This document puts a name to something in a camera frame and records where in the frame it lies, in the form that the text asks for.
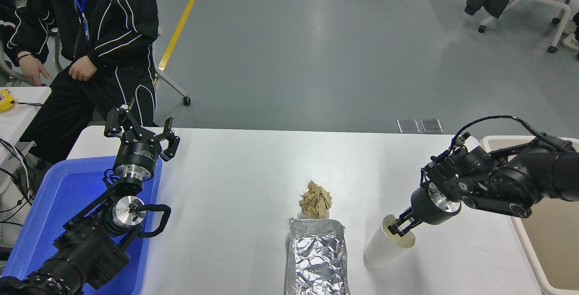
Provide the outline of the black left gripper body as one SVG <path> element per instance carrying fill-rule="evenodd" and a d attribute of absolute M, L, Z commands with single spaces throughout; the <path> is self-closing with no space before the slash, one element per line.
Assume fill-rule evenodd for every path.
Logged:
<path fill-rule="evenodd" d="M 143 134 L 141 138 L 129 134 L 120 139 L 119 151 L 113 164 L 117 175 L 154 175 L 157 167 L 161 144 L 154 134 Z"/>

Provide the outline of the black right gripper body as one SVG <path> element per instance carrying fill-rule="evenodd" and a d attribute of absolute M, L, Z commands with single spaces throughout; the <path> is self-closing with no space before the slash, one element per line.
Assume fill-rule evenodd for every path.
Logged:
<path fill-rule="evenodd" d="M 424 222 L 430 225 L 439 225 L 456 216 L 456 209 L 451 207 L 450 212 L 434 204 L 426 188 L 418 188 L 411 195 L 411 217 L 415 222 Z"/>

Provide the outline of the person's left hand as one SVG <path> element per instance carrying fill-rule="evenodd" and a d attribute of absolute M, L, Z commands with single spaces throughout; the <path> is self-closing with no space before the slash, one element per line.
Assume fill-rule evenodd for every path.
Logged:
<path fill-rule="evenodd" d="M 91 62 L 89 56 L 83 56 L 76 60 L 71 66 L 68 73 L 72 79 L 81 82 L 87 82 L 97 72 L 97 67 Z"/>

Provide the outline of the person's right hand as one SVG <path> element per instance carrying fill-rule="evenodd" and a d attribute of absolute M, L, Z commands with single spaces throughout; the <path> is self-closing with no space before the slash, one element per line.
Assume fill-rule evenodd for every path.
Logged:
<path fill-rule="evenodd" d="M 42 86 L 41 76 L 47 80 L 52 80 L 44 65 L 30 52 L 21 52 L 18 55 L 18 61 L 23 76 L 31 86 Z"/>

